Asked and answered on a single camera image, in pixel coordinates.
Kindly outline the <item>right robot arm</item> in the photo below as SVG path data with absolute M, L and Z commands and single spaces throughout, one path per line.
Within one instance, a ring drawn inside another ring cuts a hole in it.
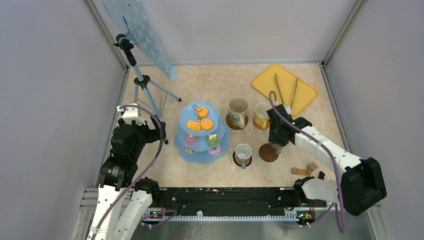
M 337 204 L 359 216 L 387 196 L 380 163 L 348 152 L 320 133 L 303 117 L 293 119 L 283 105 L 267 110 L 270 121 L 268 141 L 277 147 L 288 143 L 312 154 L 334 172 L 335 180 L 304 177 L 295 182 L 293 200 L 307 206 L 312 200 Z

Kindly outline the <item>square orange biscuit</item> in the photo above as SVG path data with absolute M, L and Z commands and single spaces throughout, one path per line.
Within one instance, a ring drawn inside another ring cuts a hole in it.
M 201 123 L 199 121 L 191 119 L 187 121 L 186 128 L 197 132 L 202 129 Z

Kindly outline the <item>grey ceramic cup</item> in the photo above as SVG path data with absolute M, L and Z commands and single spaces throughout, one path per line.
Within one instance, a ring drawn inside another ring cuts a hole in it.
M 235 148 L 236 157 L 243 162 L 252 157 L 252 153 L 251 146 L 246 143 L 241 143 Z

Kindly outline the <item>beige ceramic mug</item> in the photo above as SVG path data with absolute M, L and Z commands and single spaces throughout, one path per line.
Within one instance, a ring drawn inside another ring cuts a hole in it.
M 232 123 L 233 125 L 238 124 L 241 128 L 245 127 L 245 123 L 243 122 L 244 117 L 248 115 L 249 110 L 249 103 L 248 101 L 243 97 L 233 97 L 230 99 L 228 104 L 228 113 L 230 113 L 231 117 L 234 121 L 235 117 L 240 117 L 240 120 L 235 123 Z

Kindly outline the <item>light brown round coaster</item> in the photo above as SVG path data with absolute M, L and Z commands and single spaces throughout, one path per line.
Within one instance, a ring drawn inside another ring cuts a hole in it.
M 254 118 L 253 125 L 260 130 L 266 130 L 270 127 L 270 121 L 268 118 Z

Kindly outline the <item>dark brown round coaster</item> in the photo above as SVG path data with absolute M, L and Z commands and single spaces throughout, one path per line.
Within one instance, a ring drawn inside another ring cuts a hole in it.
M 230 113 L 228 113 L 226 115 L 226 119 L 225 120 L 226 120 L 226 124 L 228 125 L 228 127 L 230 129 L 237 130 L 237 131 L 243 130 L 246 127 L 246 125 L 249 123 L 249 117 L 248 116 L 245 116 L 244 117 L 244 120 L 243 120 L 243 122 L 245 123 L 244 127 L 240 127 L 238 125 L 238 123 L 236 125 L 233 125 L 233 123 L 239 122 L 240 117 L 236 116 L 235 117 L 235 121 L 234 121 L 233 118 L 232 118 L 232 116 L 230 115 Z

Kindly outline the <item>orange round biscuit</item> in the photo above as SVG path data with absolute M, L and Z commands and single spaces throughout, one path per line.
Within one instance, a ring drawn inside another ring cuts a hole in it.
M 208 115 L 209 109 L 206 106 L 197 106 L 195 112 L 196 115 L 201 119 L 205 118 Z
M 212 121 L 211 119 L 209 119 L 209 118 L 202 118 L 202 119 L 200 120 L 200 127 L 201 127 L 203 130 L 210 130 L 210 129 L 212 129 L 212 128 L 213 128 L 213 126 L 214 126 L 214 123 L 213 123 L 213 121 Z

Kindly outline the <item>yellow ceramic mug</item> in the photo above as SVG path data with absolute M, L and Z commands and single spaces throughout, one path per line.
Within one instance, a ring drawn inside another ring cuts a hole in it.
M 255 107 L 254 118 L 264 118 L 264 119 L 267 118 L 270 121 L 270 117 L 267 111 L 271 109 L 272 109 L 272 106 L 269 103 L 257 104 Z

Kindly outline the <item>metal serving tongs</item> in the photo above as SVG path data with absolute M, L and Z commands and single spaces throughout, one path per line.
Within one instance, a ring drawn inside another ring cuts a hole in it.
M 283 98 L 283 94 L 282 94 L 282 90 L 280 88 L 280 83 L 279 83 L 279 79 L 278 79 L 278 75 L 277 73 L 274 74 L 274 84 L 278 93 L 278 96 L 281 100 L 281 103 L 285 106 L 288 106 L 287 104 L 285 104 L 284 102 L 284 98 Z M 291 96 L 291 102 L 289 105 L 289 108 L 292 110 L 293 109 L 293 105 L 294 105 L 294 101 L 295 101 L 295 97 L 296 97 L 296 93 L 297 93 L 297 88 L 298 88 L 298 82 L 299 82 L 299 78 L 297 77 L 294 81 L 294 89 L 292 91 L 292 96 Z

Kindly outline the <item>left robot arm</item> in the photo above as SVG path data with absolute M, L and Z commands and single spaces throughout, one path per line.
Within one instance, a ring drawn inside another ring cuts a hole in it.
M 148 207 L 160 202 L 157 181 L 143 177 L 168 144 L 166 123 L 136 103 L 117 106 L 122 114 L 110 140 L 109 156 L 100 168 L 97 204 L 86 239 L 130 240 Z M 147 144 L 158 141 L 153 160 L 135 176 Z

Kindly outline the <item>pink frosted donut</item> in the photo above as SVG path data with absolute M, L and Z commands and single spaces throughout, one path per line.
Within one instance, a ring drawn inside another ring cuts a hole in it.
M 207 151 L 207 153 L 208 153 L 210 156 L 217 156 L 217 155 L 219 155 L 219 154 L 221 153 L 221 151 L 222 151 L 222 147 L 221 147 L 221 145 L 219 144 L 219 145 L 217 145 L 216 147 L 214 147 L 214 148 L 212 148 L 212 149 L 209 149 L 209 150 Z

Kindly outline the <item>orange smiley coaster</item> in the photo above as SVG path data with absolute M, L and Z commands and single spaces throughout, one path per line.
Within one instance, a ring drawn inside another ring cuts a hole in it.
M 251 165 L 251 163 L 252 163 L 252 157 L 248 158 L 248 159 L 247 159 L 247 160 L 245 160 L 245 161 L 241 161 L 241 160 L 239 160 L 239 159 L 236 157 L 236 152 L 235 152 L 235 151 L 234 151 L 234 152 L 233 152 L 233 154 L 232 154 L 232 159 L 233 159 L 233 162 L 234 162 L 237 166 L 241 167 L 242 169 L 245 169 L 246 167 L 250 166 L 250 165 Z

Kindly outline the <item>green cupcake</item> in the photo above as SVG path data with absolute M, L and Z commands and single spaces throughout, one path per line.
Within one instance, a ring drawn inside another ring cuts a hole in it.
M 215 148 L 216 146 L 218 146 L 220 143 L 220 137 L 216 134 L 216 133 L 209 133 L 206 136 L 206 144 L 211 147 L 211 148 Z

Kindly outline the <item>white sprinkled donut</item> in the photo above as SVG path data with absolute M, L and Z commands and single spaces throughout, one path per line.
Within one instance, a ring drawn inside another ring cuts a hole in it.
M 196 151 L 193 150 L 192 148 L 188 147 L 188 146 L 183 146 L 183 150 L 187 153 L 187 154 L 194 154 Z

